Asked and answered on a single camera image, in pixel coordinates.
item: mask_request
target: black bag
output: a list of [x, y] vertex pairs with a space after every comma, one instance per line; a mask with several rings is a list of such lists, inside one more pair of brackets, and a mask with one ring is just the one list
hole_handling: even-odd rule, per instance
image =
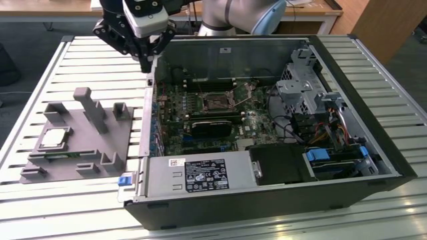
[[0, 43], [0, 86], [15, 83], [22, 77], [22, 73], [15, 66], [11, 56]]

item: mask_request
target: motherboard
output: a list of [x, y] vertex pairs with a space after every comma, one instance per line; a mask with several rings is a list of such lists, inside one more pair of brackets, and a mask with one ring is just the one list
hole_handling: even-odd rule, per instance
[[267, 86], [250, 80], [189, 79], [156, 88], [164, 155], [245, 151], [277, 143]]

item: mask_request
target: aluminum extrusion table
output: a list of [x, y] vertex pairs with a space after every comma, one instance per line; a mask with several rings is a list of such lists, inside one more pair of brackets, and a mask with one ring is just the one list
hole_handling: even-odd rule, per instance
[[[118, 178], [23, 185], [20, 171], [42, 133], [48, 102], [68, 109], [76, 87], [110, 108], [135, 107], [127, 171], [138, 169], [146, 74], [96, 37], [64, 37], [0, 151], [2, 239], [409, 239], [427, 234], [427, 116], [359, 40], [319, 36], [402, 150], [418, 179], [350, 208], [148, 231], [118, 202]], [[334, 83], [325, 72], [331, 88]]]

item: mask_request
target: green circuit board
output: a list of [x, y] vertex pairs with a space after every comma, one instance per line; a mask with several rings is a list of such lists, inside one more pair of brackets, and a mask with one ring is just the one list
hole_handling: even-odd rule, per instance
[[[178, 85], [159, 87], [164, 155], [233, 152], [245, 150], [243, 147], [249, 145], [277, 143], [279, 136], [266, 109], [266, 91], [266, 87], [255, 87], [246, 80], [237, 81], [237, 87], [227, 92], [190, 93]], [[207, 112], [239, 112], [242, 122], [233, 125], [229, 136], [202, 139], [193, 137], [187, 116]]]

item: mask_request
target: white sticker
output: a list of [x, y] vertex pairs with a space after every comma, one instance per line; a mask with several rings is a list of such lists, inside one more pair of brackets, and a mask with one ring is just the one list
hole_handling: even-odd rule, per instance
[[185, 166], [186, 158], [172, 158], [168, 160], [170, 167], [182, 167]]
[[233, 53], [233, 48], [231, 47], [222, 47], [219, 49], [221, 54], [231, 54]]
[[229, 184], [229, 181], [218, 181], [218, 185]]

